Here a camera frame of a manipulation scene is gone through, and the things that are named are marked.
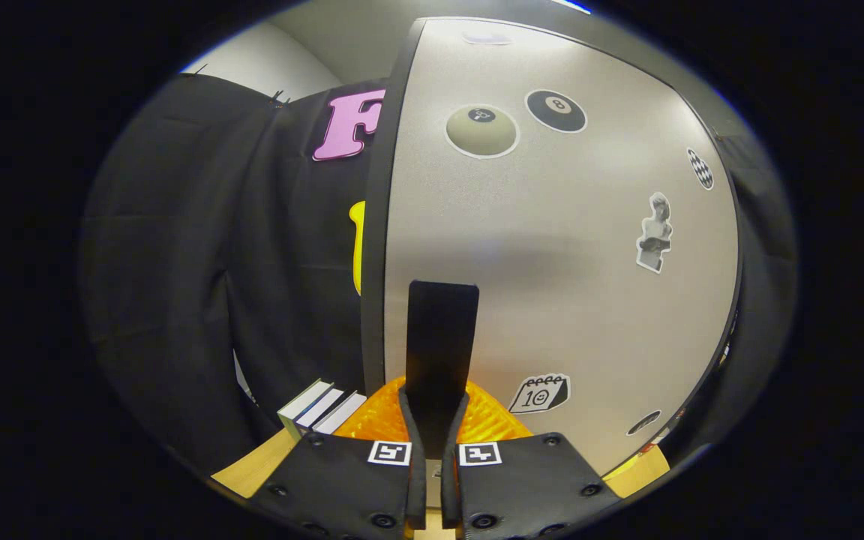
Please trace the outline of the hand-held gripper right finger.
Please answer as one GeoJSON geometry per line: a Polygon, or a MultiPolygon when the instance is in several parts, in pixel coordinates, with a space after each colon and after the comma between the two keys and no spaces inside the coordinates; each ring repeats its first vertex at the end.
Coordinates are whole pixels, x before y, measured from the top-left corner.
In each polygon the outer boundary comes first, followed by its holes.
{"type": "Polygon", "coordinates": [[[457,539],[542,539],[620,502],[565,434],[530,433],[487,391],[466,384],[443,445],[443,529],[457,539]]]}

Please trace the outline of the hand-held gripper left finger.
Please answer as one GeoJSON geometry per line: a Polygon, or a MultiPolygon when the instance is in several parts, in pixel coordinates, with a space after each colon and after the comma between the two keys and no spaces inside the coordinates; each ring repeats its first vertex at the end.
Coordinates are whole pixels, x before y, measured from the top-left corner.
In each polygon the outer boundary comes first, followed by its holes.
{"type": "Polygon", "coordinates": [[[413,539],[428,525],[425,454],[401,389],[317,379],[278,411],[292,448],[251,497],[325,539],[413,539]]]}

